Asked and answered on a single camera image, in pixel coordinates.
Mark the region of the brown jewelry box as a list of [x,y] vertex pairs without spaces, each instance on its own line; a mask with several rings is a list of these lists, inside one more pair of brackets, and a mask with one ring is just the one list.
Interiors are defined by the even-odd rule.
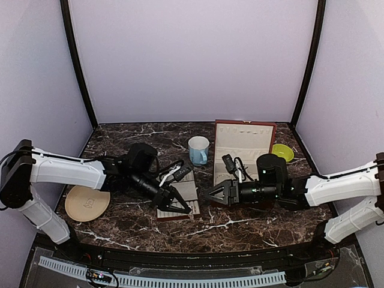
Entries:
[[[253,179],[258,178],[256,160],[272,151],[276,124],[271,122],[217,120],[215,122],[213,187],[224,180],[234,180],[225,168],[222,156],[239,157]],[[210,201],[213,206],[225,207]],[[267,211],[274,200],[260,203],[243,203],[226,206],[230,208],[251,207]]]

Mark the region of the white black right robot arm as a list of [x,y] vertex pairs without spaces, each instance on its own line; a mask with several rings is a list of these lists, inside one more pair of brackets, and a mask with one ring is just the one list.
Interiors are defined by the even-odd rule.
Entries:
[[206,198],[224,206],[276,200],[289,211],[299,211],[324,203],[363,197],[345,213],[316,227],[313,242],[306,248],[311,260],[319,260],[329,244],[383,219],[383,153],[356,169],[339,174],[312,174],[301,178],[288,176],[286,161],[274,154],[256,160],[258,179],[244,182],[241,176],[227,179],[206,192]]

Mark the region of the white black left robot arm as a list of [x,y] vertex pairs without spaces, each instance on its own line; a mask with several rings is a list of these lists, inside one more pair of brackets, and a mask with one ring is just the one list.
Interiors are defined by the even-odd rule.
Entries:
[[113,192],[132,187],[149,197],[153,207],[189,214],[191,208],[158,166],[158,152],[149,144],[135,143],[118,157],[100,156],[92,159],[51,154],[22,140],[15,150],[1,160],[1,203],[16,209],[43,231],[72,262],[85,256],[76,233],[38,195],[33,185],[52,183],[78,185],[93,190]]

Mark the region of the brown jewelry tray insert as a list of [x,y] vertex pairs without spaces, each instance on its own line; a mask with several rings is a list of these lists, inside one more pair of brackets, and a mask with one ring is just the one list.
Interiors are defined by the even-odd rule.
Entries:
[[172,221],[184,219],[198,219],[201,217],[197,188],[194,180],[194,173],[190,172],[180,182],[174,182],[171,186],[175,187],[186,203],[191,208],[189,214],[181,214],[175,212],[164,212],[157,210],[158,221]]

